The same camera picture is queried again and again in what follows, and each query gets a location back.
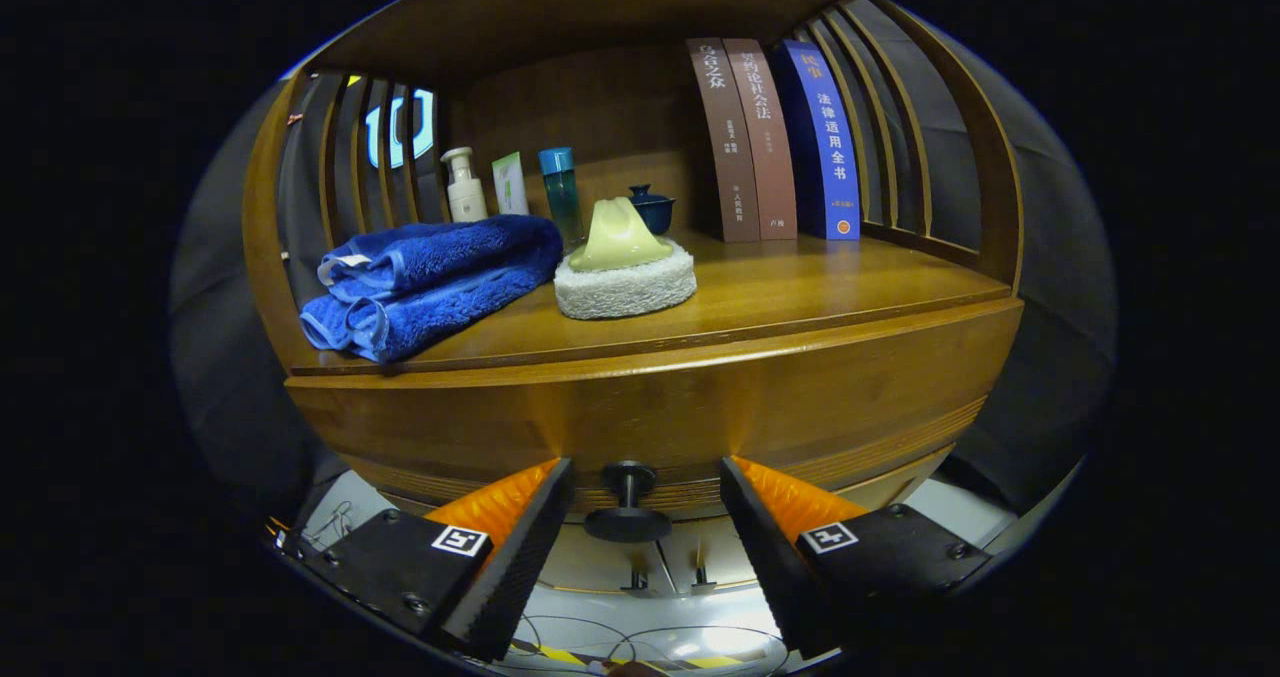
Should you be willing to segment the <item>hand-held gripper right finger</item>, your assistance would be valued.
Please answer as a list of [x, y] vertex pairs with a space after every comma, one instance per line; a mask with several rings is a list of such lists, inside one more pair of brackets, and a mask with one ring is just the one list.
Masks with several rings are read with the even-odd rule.
[[721, 459], [719, 497], [785, 646], [805, 658], [937, 632], [992, 559], [910, 506], [869, 509], [739, 456]]

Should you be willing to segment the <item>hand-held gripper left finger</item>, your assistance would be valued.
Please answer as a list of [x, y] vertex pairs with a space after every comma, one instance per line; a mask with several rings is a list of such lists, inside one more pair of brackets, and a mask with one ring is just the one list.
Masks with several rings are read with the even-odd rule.
[[433, 518], [392, 507], [323, 550], [301, 539], [300, 563], [393, 633], [494, 662], [509, 650], [572, 499], [571, 459], [547, 459]]

